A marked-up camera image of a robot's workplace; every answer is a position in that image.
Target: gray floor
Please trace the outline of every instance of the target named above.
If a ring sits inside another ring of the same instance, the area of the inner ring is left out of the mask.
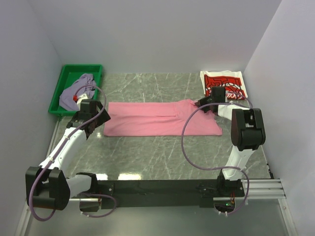
[[[198,73],[183,74],[109,74],[101,88],[107,101],[171,102],[200,99],[203,90]],[[70,117],[64,117],[57,130],[56,142],[63,135]],[[217,118],[223,135],[185,137],[188,156],[205,167],[224,166],[231,152],[228,120]],[[216,178],[218,172],[201,171],[186,162],[180,137],[104,137],[99,127],[78,150],[67,177],[77,172],[98,174],[98,178],[116,179],[201,179]],[[250,178],[270,178],[266,159],[260,148],[249,159],[246,172]]]
[[[37,209],[39,215],[50,210]],[[31,218],[28,236],[288,236],[278,200],[249,200],[227,218],[212,208],[119,208],[100,219],[80,215],[78,203],[70,202],[47,222]]]

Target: gray marble surface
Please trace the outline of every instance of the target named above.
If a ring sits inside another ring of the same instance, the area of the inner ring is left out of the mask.
[[[198,73],[109,74],[101,88],[107,101],[171,102],[203,97]],[[70,117],[61,119],[55,145]],[[216,118],[222,136],[187,136],[185,150],[190,159],[204,167],[224,166],[232,149],[231,122]],[[104,125],[97,128],[78,150],[67,177],[91,172],[103,179],[202,179],[216,178],[219,171],[202,171],[191,166],[181,151],[180,137],[105,137]],[[262,148],[249,159],[250,178],[270,178]]]

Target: purple cloth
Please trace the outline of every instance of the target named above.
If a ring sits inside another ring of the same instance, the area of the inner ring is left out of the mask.
[[[83,85],[96,85],[94,81],[93,74],[83,74],[81,77],[75,81],[70,87],[66,88],[59,97],[59,105],[66,109],[67,111],[79,111],[79,108],[75,101],[73,101],[73,96],[75,92]],[[77,95],[80,96],[86,93],[89,98],[94,96],[93,87],[85,87],[78,91]]]

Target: green tray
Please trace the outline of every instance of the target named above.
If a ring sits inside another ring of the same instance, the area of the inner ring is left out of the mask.
[[[74,64],[74,65],[64,65],[61,70],[59,80],[51,100],[48,112],[55,114],[57,116],[72,116],[75,114],[73,111],[67,111],[61,106],[59,106],[59,97],[62,92],[70,87],[80,76],[84,73],[93,74],[96,85],[99,86],[102,76],[102,65],[94,64]],[[97,98],[98,90],[95,90],[93,99]]]

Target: folded pink fabric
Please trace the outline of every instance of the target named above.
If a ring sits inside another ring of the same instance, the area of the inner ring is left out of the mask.
[[[111,119],[105,136],[181,136],[187,118],[196,106],[191,100],[179,102],[110,102]],[[222,135],[212,112],[198,111],[188,123],[185,136]]]

